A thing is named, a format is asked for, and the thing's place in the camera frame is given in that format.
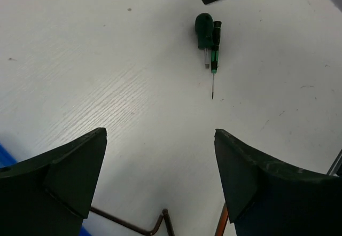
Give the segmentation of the green stubby flathead screwdriver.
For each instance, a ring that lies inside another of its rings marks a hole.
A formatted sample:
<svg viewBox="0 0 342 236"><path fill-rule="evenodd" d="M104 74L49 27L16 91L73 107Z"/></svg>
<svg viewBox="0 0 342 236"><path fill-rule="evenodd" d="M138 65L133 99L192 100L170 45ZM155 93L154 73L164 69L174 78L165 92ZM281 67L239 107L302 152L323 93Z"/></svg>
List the green stubby flathead screwdriver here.
<svg viewBox="0 0 342 236"><path fill-rule="evenodd" d="M198 42L198 49L204 52L205 69L209 69L209 50L213 46L212 32L214 29L213 18L209 13L201 13L195 19L195 33Z"/></svg>

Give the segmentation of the slim black-green precision screwdriver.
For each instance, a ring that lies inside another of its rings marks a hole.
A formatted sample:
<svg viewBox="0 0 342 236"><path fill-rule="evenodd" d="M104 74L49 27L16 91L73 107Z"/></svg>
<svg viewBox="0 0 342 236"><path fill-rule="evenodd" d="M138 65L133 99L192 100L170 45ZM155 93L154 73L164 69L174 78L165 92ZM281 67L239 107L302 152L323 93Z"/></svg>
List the slim black-green precision screwdriver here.
<svg viewBox="0 0 342 236"><path fill-rule="evenodd" d="M220 46L220 39L221 39L221 21L214 21L213 23L213 46L211 49L211 73L212 73L212 99L214 98L214 82L215 82L215 75L217 73L218 63L219 63L219 46Z"/></svg>

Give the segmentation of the long brown hex key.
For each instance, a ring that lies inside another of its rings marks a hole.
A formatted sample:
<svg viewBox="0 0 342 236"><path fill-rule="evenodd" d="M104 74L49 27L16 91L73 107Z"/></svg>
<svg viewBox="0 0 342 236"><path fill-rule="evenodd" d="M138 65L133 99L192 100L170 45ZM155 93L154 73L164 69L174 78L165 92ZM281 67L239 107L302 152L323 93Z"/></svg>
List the long brown hex key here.
<svg viewBox="0 0 342 236"><path fill-rule="evenodd" d="M90 208L90 211L91 211L92 213L95 213L96 215L99 215L99 216L101 216L101 217L104 217L104 218L106 218L106 219L108 219L108 220L110 220L110 221L112 221L112 222L115 222L115 223L117 223L117 224L119 224L119 225L121 225L121 226L123 226L123 227L125 227L125 228L127 228L127 229L129 229L129 230L132 230L132 231L134 231L134 232L136 232L136 233L139 233L139 234L141 234L141 235L155 235L155 234L157 233L158 229L159 229L160 226L161 226L161 223L162 223L163 218L164 218L164 214L165 214L168 210L167 210L167 209L164 209L164 210L162 211L161 215L159 215L159 217L158 217L158 219L157 219L157 221L156 221L156 224L155 224L154 228L151 229L151 230L145 230L145 229L143 229L143 228L141 228L141 227L138 227L137 225L134 225L134 224L132 224L132 223L129 223L129 222L127 222L127 221L124 221L123 219L120 219L120 218L118 218L118 217L115 217L115 216L113 216L113 215L110 215L110 214L108 214L108 213L106 213L106 212L104 212L104 211L102 211L102 210L100 210L100 209L97 209L97 208L95 208L95 207L91 207L91 208Z"/></svg>

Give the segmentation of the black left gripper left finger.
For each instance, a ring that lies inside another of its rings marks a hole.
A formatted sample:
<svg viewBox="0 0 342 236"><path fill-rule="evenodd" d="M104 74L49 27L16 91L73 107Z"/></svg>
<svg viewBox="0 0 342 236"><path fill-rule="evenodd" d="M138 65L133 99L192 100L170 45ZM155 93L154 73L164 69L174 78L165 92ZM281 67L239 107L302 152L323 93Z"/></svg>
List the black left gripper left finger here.
<svg viewBox="0 0 342 236"><path fill-rule="evenodd" d="M1 168L1 235L79 235L107 145L105 128Z"/></svg>

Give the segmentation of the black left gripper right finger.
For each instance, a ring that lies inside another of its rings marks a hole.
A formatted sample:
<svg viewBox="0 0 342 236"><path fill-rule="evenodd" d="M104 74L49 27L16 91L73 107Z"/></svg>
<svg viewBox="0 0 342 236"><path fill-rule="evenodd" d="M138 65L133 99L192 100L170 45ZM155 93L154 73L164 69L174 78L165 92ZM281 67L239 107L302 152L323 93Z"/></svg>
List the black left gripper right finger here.
<svg viewBox="0 0 342 236"><path fill-rule="evenodd" d="M237 235L341 235L341 177L281 161L223 129L214 148Z"/></svg>

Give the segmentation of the blue compartment bin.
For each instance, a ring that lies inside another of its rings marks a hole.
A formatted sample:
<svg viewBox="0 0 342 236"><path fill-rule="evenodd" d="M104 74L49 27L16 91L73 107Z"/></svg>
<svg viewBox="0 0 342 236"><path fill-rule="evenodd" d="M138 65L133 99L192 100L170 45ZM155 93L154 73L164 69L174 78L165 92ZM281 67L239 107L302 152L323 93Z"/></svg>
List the blue compartment bin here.
<svg viewBox="0 0 342 236"><path fill-rule="evenodd" d="M0 145L1 168L12 166L16 163L16 159L2 145ZM91 236L91 234L82 226L79 236Z"/></svg>

